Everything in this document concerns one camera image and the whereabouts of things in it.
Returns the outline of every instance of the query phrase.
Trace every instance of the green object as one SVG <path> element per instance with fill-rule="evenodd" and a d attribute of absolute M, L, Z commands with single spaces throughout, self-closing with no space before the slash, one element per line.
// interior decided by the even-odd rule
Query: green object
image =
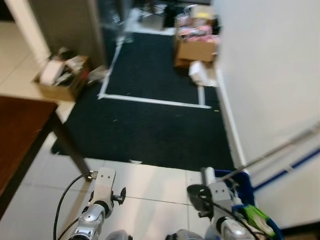
<path fill-rule="evenodd" d="M 245 206 L 243 210 L 247 216 L 248 223 L 251 226 L 268 234 L 270 237 L 274 237 L 276 235 L 274 230 L 267 224 L 270 217 L 263 211 L 252 205 Z"/>

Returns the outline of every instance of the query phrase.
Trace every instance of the wooden table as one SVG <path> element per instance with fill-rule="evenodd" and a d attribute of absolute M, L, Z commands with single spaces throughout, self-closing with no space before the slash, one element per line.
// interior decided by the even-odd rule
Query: wooden table
<path fill-rule="evenodd" d="M 0 96 L 0 219 L 50 132 L 80 172 L 89 172 L 57 107 L 54 102 Z"/>

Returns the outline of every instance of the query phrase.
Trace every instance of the table leg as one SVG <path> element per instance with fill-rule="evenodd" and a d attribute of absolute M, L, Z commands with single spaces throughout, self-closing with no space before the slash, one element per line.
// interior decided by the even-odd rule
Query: table leg
<path fill-rule="evenodd" d="M 57 113 L 52 116 L 52 128 L 57 137 L 57 141 L 61 144 L 65 152 L 72 158 L 74 164 L 78 167 L 82 174 L 89 173 L 90 170 L 85 162 L 84 157 L 78 151 L 77 146 L 72 140 L 68 129 L 63 125 Z"/>

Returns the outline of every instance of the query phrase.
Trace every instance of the white wall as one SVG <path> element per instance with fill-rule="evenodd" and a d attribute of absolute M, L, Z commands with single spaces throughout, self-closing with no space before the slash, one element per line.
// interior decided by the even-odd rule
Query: white wall
<path fill-rule="evenodd" d="M 51 52 L 28 0 L 5 0 L 5 2 L 38 65 L 40 67 L 45 66 Z"/>
<path fill-rule="evenodd" d="M 319 121 L 320 1 L 216 0 L 214 4 L 223 25 L 218 83 L 240 165 Z M 253 184 L 317 145 L 319 137 L 273 157 L 270 166 L 252 168 Z M 319 175 L 318 157 L 259 191 L 259 207 L 281 227 L 319 221 Z"/>

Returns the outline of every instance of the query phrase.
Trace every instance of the black cable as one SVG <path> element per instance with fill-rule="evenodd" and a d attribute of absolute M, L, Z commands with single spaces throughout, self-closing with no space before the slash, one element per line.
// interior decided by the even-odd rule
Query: black cable
<path fill-rule="evenodd" d="M 86 176 L 90 176 L 91 173 L 88 172 L 88 173 L 85 173 L 85 174 L 82 174 L 78 177 L 76 177 L 70 184 L 69 186 L 66 187 L 66 189 L 64 190 L 61 198 L 60 198 L 60 201 L 59 201 L 59 204 L 58 204 L 58 207 L 56 209 L 56 214 L 55 214 L 55 219 L 54 219 L 54 225 L 53 225 L 53 240 L 57 240 L 57 223 L 58 223 L 58 217 L 59 217 L 59 212 L 60 212 L 60 207 L 61 207 L 61 204 L 62 204 L 62 201 L 63 199 L 65 198 L 65 195 L 66 193 L 68 192 L 68 190 L 71 188 L 71 186 L 76 182 L 78 181 L 79 179 L 83 178 L 83 177 L 86 177 Z"/>
<path fill-rule="evenodd" d="M 248 231 L 249 233 L 252 234 L 252 236 L 254 237 L 255 240 L 260 240 L 259 237 L 250 229 L 250 227 L 248 227 L 244 221 L 242 221 L 237 215 L 235 215 L 232 211 L 229 211 L 228 209 L 226 209 L 225 207 L 215 203 L 215 202 L 212 202 L 212 201 L 209 201 L 205 198 L 205 196 L 202 196 L 200 194 L 198 194 L 198 197 L 202 200 L 204 200 L 205 202 L 209 203 L 209 204 L 212 204 L 213 206 L 216 206 L 218 209 L 221 209 L 222 211 L 226 212 L 227 214 L 231 215 L 235 220 L 237 220 L 239 223 L 241 223 Z"/>
<path fill-rule="evenodd" d="M 69 230 L 69 228 L 72 227 L 73 224 L 75 224 L 76 222 L 78 222 L 78 219 L 79 219 L 79 218 L 77 218 L 76 220 L 74 220 L 72 223 L 70 223 L 69 226 L 66 227 L 66 229 L 61 233 L 60 237 L 58 237 L 58 240 L 60 240 L 60 239 L 65 235 L 65 233 Z"/>
<path fill-rule="evenodd" d="M 265 232 L 254 231 L 254 234 L 263 235 L 263 236 L 265 236 L 267 239 L 273 240 L 272 237 L 269 236 L 268 234 L 266 234 Z"/>

